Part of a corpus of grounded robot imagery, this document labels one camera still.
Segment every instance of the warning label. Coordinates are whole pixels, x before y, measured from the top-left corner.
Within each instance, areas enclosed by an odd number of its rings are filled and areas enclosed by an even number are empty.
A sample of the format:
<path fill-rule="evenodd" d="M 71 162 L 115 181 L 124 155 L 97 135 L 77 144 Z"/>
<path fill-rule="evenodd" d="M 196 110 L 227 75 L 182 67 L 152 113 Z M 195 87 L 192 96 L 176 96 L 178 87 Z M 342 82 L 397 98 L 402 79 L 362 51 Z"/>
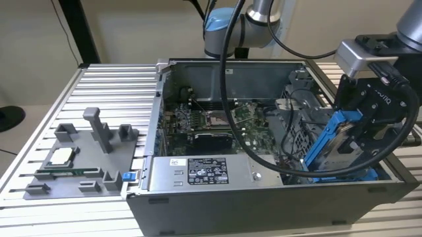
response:
<path fill-rule="evenodd" d="M 188 184 L 228 184 L 226 158 L 188 159 Z"/>

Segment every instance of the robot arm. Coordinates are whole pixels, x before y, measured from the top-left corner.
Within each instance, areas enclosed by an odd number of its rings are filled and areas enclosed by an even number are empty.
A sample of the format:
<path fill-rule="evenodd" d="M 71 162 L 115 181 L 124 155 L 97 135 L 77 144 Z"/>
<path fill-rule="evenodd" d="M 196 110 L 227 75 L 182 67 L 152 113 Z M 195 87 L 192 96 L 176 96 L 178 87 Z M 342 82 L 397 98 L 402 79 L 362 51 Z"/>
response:
<path fill-rule="evenodd" d="M 304 158 L 308 170 L 334 170 L 369 160 L 391 144 L 403 118 L 418 113 L 421 13 L 422 1 L 417 0 L 397 25 L 397 33 L 342 41 L 335 55 L 345 71 L 334 101 L 337 112 Z M 414 90 L 418 96 L 409 98 L 405 90 Z"/>
<path fill-rule="evenodd" d="M 398 68 L 401 58 L 397 59 L 394 66 L 391 66 L 387 60 L 362 60 L 362 57 L 355 52 L 349 52 L 349 47 L 345 50 L 339 49 L 338 54 L 349 55 L 351 58 L 346 58 L 346 62 L 354 62 L 353 59 L 355 58 L 355 61 L 358 61 L 357 65 L 363 65 L 363 67 L 367 67 L 377 73 L 377 76 L 383 77 L 355 79 L 349 77 L 346 73 L 335 96 L 335 113 L 304 157 L 304 170 L 283 169 L 272 165 L 244 144 L 230 114 L 227 102 L 226 58 L 232 47 L 232 32 L 236 29 L 243 4 L 244 0 L 239 0 L 232 11 L 227 30 L 224 30 L 222 53 L 218 56 L 220 61 L 219 82 L 223 109 L 234 136 L 244 152 L 266 168 L 279 173 L 314 178 L 316 182 L 326 179 L 342 179 L 345 176 L 354 175 L 362 170 L 367 170 L 370 173 L 371 166 L 382 161 L 395 148 L 401 146 L 414 127 L 419 113 L 419 99 L 405 77 L 417 77 L 418 75 L 405 74 L 406 70 Z M 397 45 L 401 45 L 406 50 L 415 51 L 409 49 L 409 45 L 402 43 L 399 39 L 390 42 L 385 40 L 373 41 L 365 38 L 365 43 L 367 42 L 377 43 L 375 49 L 378 51 L 382 49 L 379 44 L 385 44 L 389 49 L 394 49 Z"/>
<path fill-rule="evenodd" d="M 270 25 L 272 29 L 278 29 L 280 24 L 279 0 L 275 0 L 271 7 Z M 254 4 L 248 6 L 246 14 L 239 16 L 239 20 L 234 26 L 227 56 L 234 54 L 236 47 L 264 47 L 272 40 L 267 28 L 267 13 L 271 0 L 254 0 Z M 218 58 L 223 46 L 223 38 L 228 25 L 232 8 L 215 9 L 206 22 L 206 55 Z"/>

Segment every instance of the metal slotted surface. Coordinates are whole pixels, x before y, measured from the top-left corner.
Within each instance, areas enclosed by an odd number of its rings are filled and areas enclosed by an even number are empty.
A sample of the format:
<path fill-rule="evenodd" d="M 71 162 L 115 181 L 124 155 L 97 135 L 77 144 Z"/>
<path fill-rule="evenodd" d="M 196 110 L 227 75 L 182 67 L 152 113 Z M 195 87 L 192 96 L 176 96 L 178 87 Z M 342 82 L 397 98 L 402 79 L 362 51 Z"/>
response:
<path fill-rule="evenodd" d="M 337 85 L 342 70 L 334 63 L 318 64 Z M 80 119 L 87 106 L 99 106 L 100 117 L 111 127 L 131 123 L 142 132 L 132 169 L 142 167 L 143 145 L 155 90 L 154 65 L 92 65 L 69 85 L 63 104 L 55 105 L 48 126 L 35 143 L 25 148 L 0 200 L 0 236 L 142 236 L 131 210 L 122 197 L 87 197 L 24 201 L 21 189 L 31 182 L 48 148 L 53 144 L 53 128 L 72 122 L 88 129 Z M 422 147 L 398 149 L 394 154 L 422 182 Z M 264 233 L 220 235 L 226 237 L 409 237 L 422 236 L 422 186 L 394 204 L 379 205 L 351 226 L 319 227 Z"/>

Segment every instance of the black pole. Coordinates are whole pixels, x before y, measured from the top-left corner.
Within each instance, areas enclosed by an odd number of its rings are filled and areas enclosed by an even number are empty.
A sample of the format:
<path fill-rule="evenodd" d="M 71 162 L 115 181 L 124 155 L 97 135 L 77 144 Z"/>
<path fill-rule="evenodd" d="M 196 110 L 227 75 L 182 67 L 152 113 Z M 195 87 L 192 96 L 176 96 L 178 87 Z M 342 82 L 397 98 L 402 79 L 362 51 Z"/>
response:
<path fill-rule="evenodd" d="M 80 0 L 59 0 L 84 63 L 101 63 Z"/>

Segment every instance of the black cable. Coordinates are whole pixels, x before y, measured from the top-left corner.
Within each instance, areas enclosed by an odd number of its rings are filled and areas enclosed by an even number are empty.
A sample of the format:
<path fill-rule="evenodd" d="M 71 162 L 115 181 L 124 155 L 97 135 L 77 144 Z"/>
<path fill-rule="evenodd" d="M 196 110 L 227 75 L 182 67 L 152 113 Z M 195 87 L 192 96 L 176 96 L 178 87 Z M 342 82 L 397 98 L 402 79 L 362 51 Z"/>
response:
<path fill-rule="evenodd" d="M 5 153 L 9 153 L 9 154 L 12 154 L 12 155 L 17 155 L 15 152 L 9 152 L 9 151 L 7 151 L 7 150 L 3 150 L 3 149 L 0 149 L 0 152 L 5 152 Z"/>
<path fill-rule="evenodd" d="M 274 41 L 276 42 L 276 44 L 287 51 L 290 52 L 292 55 L 298 56 L 299 58 L 304 58 L 304 59 L 319 59 L 319 58 L 326 58 L 329 56 L 331 56 L 333 54 L 335 54 L 335 51 L 331 51 L 331 52 L 327 52 L 322 55 L 316 55 L 316 56 L 308 56 L 308 55 L 304 55 L 304 54 L 300 54 L 298 53 L 296 51 L 294 51 L 291 48 L 288 48 L 283 43 L 282 41 L 278 39 L 274 31 L 272 31 L 272 27 L 271 27 L 271 21 L 270 21 L 270 16 L 271 16 L 271 8 L 272 8 L 272 4 L 274 4 L 274 0 L 271 0 L 271 3 L 270 3 L 270 8 L 268 8 L 268 14 L 266 15 L 266 23 L 267 23 L 267 26 L 268 26 L 268 30 L 270 30 L 270 34 L 272 36 L 272 39 Z"/>
<path fill-rule="evenodd" d="M 298 88 L 295 89 L 288 95 L 287 95 L 287 99 L 288 99 L 288 102 L 290 102 L 290 115 L 288 115 L 288 122 L 287 122 L 287 127 L 286 127 L 286 133 L 283 135 L 283 138 L 282 138 L 282 143 L 280 143 L 280 147 L 282 147 L 282 151 L 283 153 L 286 154 L 286 156 L 290 158 L 290 159 L 294 159 L 295 161 L 299 161 L 300 159 L 295 158 L 294 155 L 287 152 L 284 150 L 284 143 L 286 143 L 286 139 L 287 139 L 287 136 L 288 136 L 288 133 L 290 133 L 290 130 L 291 130 L 291 125 L 292 125 L 292 119 L 294 119 L 294 107 L 292 107 L 292 103 L 291 103 L 291 99 L 292 98 L 292 94 L 296 92 L 296 91 L 310 91 L 310 89 L 307 88 Z"/>
<path fill-rule="evenodd" d="M 204 28 L 204 25 L 206 25 L 206 22 L 207 22 L 207 16 L 208 16 L 208 9 L 210 9 L 210 1 L 207 1 L 207 7 L 206 7 L 206 11 L 204 11 L 204 21 L 203 21 L 203 28 Z"/>
<path fill-rule="evenodd" d="M 71 49 L 71 52 L 72 52 L 72 55 L 73 55 L 73 58 L 75 58 L 75 61 L 76 61 L 76 65 L 79 66 L 79 61 L 77 61 L 77 58 L 76 58 L 76 55 L 75 55 L 75 52 L 73 52 L 73 49 L 72 49 L 71 40 L 69 40 L 67 31 L 65 31 L 65 29 L 64 29 L 64 26 L 63 26 L 63 23 L 61 23 L 61 20 L 60 20 L 60 16 L 59 16 L 59 13 L 57 13 L 57 9 L 56 9 L 56 7 L 55 7 L 55 4 L 53 4 L 53 0 L 51 0 L 51 2 L 52 2 L 52 7 L 53 7 L 55 15 L 56 15 L 56 17 L 57 17 L 57 19 L 59 19 L 59 23 L 60 23 L 63 32 L 64 32 L 64 34 L 65 34 L 65 39 L 67 39 L 68 48 Z"/>
<path fill-rule="evenodd" d="M 200 16 L 200 18 L 202 18 L 202 20 L 204 21 L 206 15 L 204 15 L 203 9 L 200 8 L 200 5 L 199 5 L 199 3 L 198 3 L 198 0 L 187 0 L 187 1 L 190 1 L 191 4 L 194 5 L 194 7 L 195 7 L 195 9 L 196 9 L 196 11 L 198 11 L 198 14 L 199 14 L 199 16 Z"/>
<path fill-rule="evenodd" d="M 407 99 L 406 104 L 407 104 L 407 116 L 406 116 L 406 122 L 405 125 L 402 126 L 402 129 L 399 133 L 397 134 L 397 137 L 391 141 L 391 143 L 387 145 L 387 147 L 367 161 L 363 163 L 354 165 L 347 168 L 342 168 L 338 170 L 331 170 L 331 171 L 315 171 L 315 172 L 308 172 L 308 171 L 300 171 L 300 170 L 291 170 L 291 169 L 283 169 L 278 165 L 267 162 L 264 159 L 262 159 L 254 151 L 248 148 L 248 146 L 244 143 L 242 134 L 239 133 L 239 130 L 236 128 L 231 112 L 230 112 L 230 106 L 228 106 L 228 100 L 227 100 L 227 90 L 226 90 L 226 62 L 227 62 L 227 51 L 228 51 L 228 43 L 230 43 L 230 38 L 231 38 L 231 33 L 232 29 L 240 14 L 242 6 L 244 4 L 244 0 L 238 0 L 228 26 L 227 26 L 227 31 L 224 35 L 224 40 L 223 40 L 223 47 L 222 47 L 222 53 L 219 57 L 219 82 L 220 82 L 220 96 L 222 96 L 222 104 L 223 104 L 223 110 L 227 116 L 227 121 L 230 124 L 230 128 L 232 131 L 232 135 L 238 140 L 238 143 L 240 147 L 243 148 L 246 154 L 251 157 L 251 159 L 264 166 L 266 168 L 274 170 L 275 172 L 283 173 L 283 174 L 291 174 L 302 177 L 308 177 L 308 178 L 323 178 L 323 177 L 338 177 L 343 176 L 346 174 L 354 173 L 362 169 L 369 168 L 378 162 L 381 162 L 387 155 L 391 154 L 394 149 L 402 144 L 403 140 L 407 138 L 407 135 L 413 129 L 413 126 L 415 124 L 417 118 L 418 118 L 418 113 L 419 113 L 419 99 L 418 95 L 414 92 L 414 90 L 410 88 L 407 84 L 401 85 L 398 88 L 398 92 L 403 95 L 403 97 Z"/>
<path fill-rule="evenodd" d="M 216 4 L 216 0 L 211 0 L 211 2 L 208 1 L 208 5 L 207 5 L 207 10 L 206 10 L 206 19 L 204 19 L 204 23 L 203 23 L 203 38 L 206 37 L 206 26 L 207 26 L 207 21 L 210 18 L 210 14 L 215 8 L 215 4 Z"/>

